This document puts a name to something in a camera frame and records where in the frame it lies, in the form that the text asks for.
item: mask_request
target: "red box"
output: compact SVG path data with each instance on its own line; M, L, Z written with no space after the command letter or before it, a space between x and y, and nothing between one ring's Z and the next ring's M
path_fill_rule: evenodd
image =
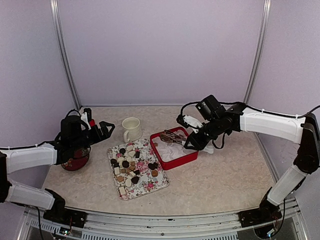
M181 127L181 126L170 129L171 132L177 132L178 130L183 131L184 134L185 134L187 137L189 136L189 134L187 133L187 131L186 131L183 127ZM152 134L152 135L150 136L150 144L151 144L151 147L152 147L155 155L157 156L157 158L158 158L158 160L159 160L159 162L160 162L160 164L161 164L161 166L162 166L162 168L163 168L164 170L169 170L169 169L176 168L176 167L178 167L178 166L181 166L181 165L183 165L183 164L187 164L187 163L189 163L189 162L191 162L191 161L193 161L193 160L196 160L196 159L198 158L198 152L196 151L196 152L190 153L190 154L188 154L188 155L185 155L185 156L176 158L176 159L174 159L174 160L171 160L171 161L169 161L169 162L164 162L164 161L161 159L160 154L158 153L158 150L157 150L156 146L154 145L154 143L153 143L153 141L152 141L153 139L155 139L155 138L157 138L157 137L160 137L160 134L161 134L161 133L163 133L163 131L162 131L162 132L155 133L155 134Z

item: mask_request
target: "floral tray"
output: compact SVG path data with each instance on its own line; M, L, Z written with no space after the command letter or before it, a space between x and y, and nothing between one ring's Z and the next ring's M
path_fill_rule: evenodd
M156 157L154 150L150 145L150 142L147 139L140 139L110 148L107 152L109 160L118 159L120 157L127 159L129 157L128 153L126 152L125 154L122 154L120 153L120 149L127 149L127 147L130 145L133 145L133 151L140 152L139 158L131 158L132 162L135 162L135 169L140 171L140 174L137 175L139 177L137 184L132 184L130 187L127 187L125 182L128 178L130 178L130 175L126 173L120 173L116 175L114 167L111 164L111 161L109 161L119 197L123 200L129 200L167 187L169 185L169 180L165 174L165 171L162 169L161 164L159 163L158 158ZM150 163L157 163L156 170L158 174L156 177L152 176L152 170L148 167L148 164ZM117 177L119 176L124 177L122 182L117 180ZM125 194L120 194L121 187L124 187Z

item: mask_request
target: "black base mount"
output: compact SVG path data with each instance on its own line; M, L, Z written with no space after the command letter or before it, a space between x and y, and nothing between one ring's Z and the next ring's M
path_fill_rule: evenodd
M241 227L245 228L269 223L282 218L279 206L275 206L268 201L268 193L270 190L271 188L264 195L259 208L245 210L238 213Z
M87 213L65 208L66 201L60 195L50 189L45 190L53 195L54 203L50 210L44 212L43 218L55 223L83 229Z

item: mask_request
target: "white candy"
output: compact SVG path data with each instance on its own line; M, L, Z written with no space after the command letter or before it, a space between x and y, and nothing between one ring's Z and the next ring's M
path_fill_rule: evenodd
M128 153L128 155L130 156L130 157L134 157L134 155L136 154L136 152L135 151L130 151L129 153Z
M134 149L134 146L133 146L133 145L129 145L129 146L126 147L126 150L127 150L128 152L130 152L132 149Z
M126 190L124 186L119 187L120 195L126 195Z
M115 175L119 175L120 174L120 168L119 167L115 167L114 168L114 174Z
M135 175L136 175L136 174L135 174L133 171L130 172L130 176L131 176L131 177L134 177Z
M120 163L120 162L123 162L124 160L125 160L125 158L124 158L123 156L121 156L121 157L119 157L119 158L117 159L117 162Z
M132 184L131 179L125 180L125 185L126 185L128 188L131 187L131 184Z

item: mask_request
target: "tray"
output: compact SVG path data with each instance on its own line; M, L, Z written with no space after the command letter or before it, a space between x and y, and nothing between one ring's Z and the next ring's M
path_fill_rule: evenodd
M119 157L124 157L126 159L126 156L123 156L119 152L119 150L122 148L126 149L129 145L133 145L134 151L140 152L139 158L132 157L132 160L135 162L136 170L138 169L140 170L140 175L137 175L139 177L139 181L137 184L132 184L130 187L126 187L125 181L128 178L128 175L126 173L121 173L120 175L124 177L124 181L119 182L117 180L117 176L115 175L114 168L110 160L112 158L117 159ZM113 172L113 179L115 182L115 186L119 193L119 197L122 200L130 200L145 194L153 193L169 185L169 180L165 174L165 171L163 170L161 164L159 163L148 139L140 139L137 141L112 147L108 150L107 154L108 154L109 163ZM151 170L148 168L148 164L154 163L154 162L158 163L158 167L156 169L158 171L157 177L153 177L151 174ZM124 187L125 189L124 195L120 194L120 190L119 190L120 187Z
M185 136L188 137L189 134L187 133L187 131L183 128L183 127L175 127L175 128L172 128L172 129L169 129L171 132L177 132L178 130L181 130L184 132ZM174 160L171 160L171 161L168 161L168 162L165 162L162 160L158 150L157 150L157 147L154 145L153 143L153 139L157 138L157 137L160 137L160 134L163 133L162 132L158 132L158 133L155 133L155 134L152 134L150 136L150 143L151 143L151 147L155 153L155 155L157 156L160 164L162 165L162 168L164 170L170 170L170 169L173 169L173 168L176 168L178 166L181 166L183 164L186 164L186 163L189 163L191 161L194 161L198 158L198 151L195 151L193 153L190 153L190 154L187 154L185 156L182 156L182 157L179 157L179 158L176 158Z

